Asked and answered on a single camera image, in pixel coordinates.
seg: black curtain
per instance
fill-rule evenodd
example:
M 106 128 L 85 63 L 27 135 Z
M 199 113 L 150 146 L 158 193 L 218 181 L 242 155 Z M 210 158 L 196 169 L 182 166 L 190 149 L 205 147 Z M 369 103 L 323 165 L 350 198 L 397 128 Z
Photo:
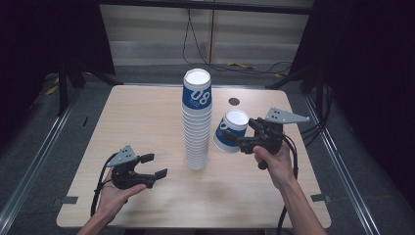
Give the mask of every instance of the black curtain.
M 0 127 L 2 143 L 23 121 L 46 74 L 63 60 L 81 71 L 115 74 L 98 3 L 1 2 Z

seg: finger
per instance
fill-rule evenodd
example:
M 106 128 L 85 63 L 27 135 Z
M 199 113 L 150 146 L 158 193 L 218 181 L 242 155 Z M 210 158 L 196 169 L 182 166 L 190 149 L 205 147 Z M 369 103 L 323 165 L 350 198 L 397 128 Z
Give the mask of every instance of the finger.
M 111 167 L 110 170 L 108 171 L 107 176 L 104 179 L 104 182 L 110 180 L 112 176 L 113 176 L 113 167 Z
M 133 187 L 124 190 L 124 196 L 127 197 L 127 198 L 129 198 L 129 197 L 131 197 L 133 195 L 136 195 L 136 194 L 144 191 L 146 188 L 147 187 L 146 187 L 145 184 L 137 184 L 137 185 L 134 185 Z

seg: hand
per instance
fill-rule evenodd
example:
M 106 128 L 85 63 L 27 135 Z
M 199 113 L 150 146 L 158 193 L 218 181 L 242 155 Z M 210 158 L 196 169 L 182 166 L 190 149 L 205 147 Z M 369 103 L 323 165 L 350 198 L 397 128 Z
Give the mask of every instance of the hand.
M 274 156 L 260 146 L 255 146 L 253 150 L 255 159 L 258 163 L 262 161 L 268 163 L 268 172 L 276 188 L 281 190 L 282 187 L 285 187 L 293 182 L 293 180 L 296 180 L 291 164 L 290 148 L 284 141 L 280 151 Z
M 138 184 L 125 190 L 118 189 L 111 181 L 112 174 L 113 170 L 110 169 L 110 172 L 104 180 L 104 182 L 107 183 L 104 184 L 101 191 L 98 209 L 94 215 L 89 218 L 88 222 L 86 222 L 86 224 L 79 230 L 77 233 L 78 235 L 100 234 L 105 226 L 114 220 L 116 214 L 119 213 L 129 197 L 146 189 L 146 185 L 144 184 Z
M 104 182 L 111 180 L 113 169 L 107 174 Z M 103 214 L 105 217 L 110 218 L 110 222 L 114 220 L 115 216 L 121 210 L 122 206 L 127 202 L 128 198 L 140 193 L 147 187 L 144 184 L 138 184 L 129 189 L 121 190 L 114 186 L 112 181 L 104 184 L 101 191 L 100 204 L 98 205 L 97 212 Z

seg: wall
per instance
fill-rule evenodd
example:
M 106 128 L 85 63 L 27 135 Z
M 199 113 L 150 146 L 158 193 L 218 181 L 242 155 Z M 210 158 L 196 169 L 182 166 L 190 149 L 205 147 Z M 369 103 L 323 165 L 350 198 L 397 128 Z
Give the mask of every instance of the wall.
M 312 0 L 233 1 L 241 4 L 311 7 Z M 115 66 L 185 64 L 185 9 L 102 5 Z M 191 10 L 203 57 L 212 63 L 292 61 L 308 16 Z M 185 58 L 202 62 L 189 27 Z

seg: blue and white cup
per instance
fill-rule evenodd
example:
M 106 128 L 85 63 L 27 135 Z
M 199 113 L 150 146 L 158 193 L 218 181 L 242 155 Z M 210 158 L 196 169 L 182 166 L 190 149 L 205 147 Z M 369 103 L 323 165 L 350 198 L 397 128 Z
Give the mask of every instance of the blue and white cup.
M 205 116 L 211 111 L 210 74 L 193 69 L 183 79 L 182 110 L 190 117 Z
M 229 110 L 224 115 L 213 135 L 214 145 L 221 151 L 233 154 L 240 151 L 238 144 L 223 138 L 222 131 L 227 130 L 237 136 L 244 137 L 247 132 L 249 116 L 237 109 Z
M 206 70 L 193 69 L 183 79 L 182 95 L 185 163 L 199 170 L 208 163 L 211 121 L 211 84 Z

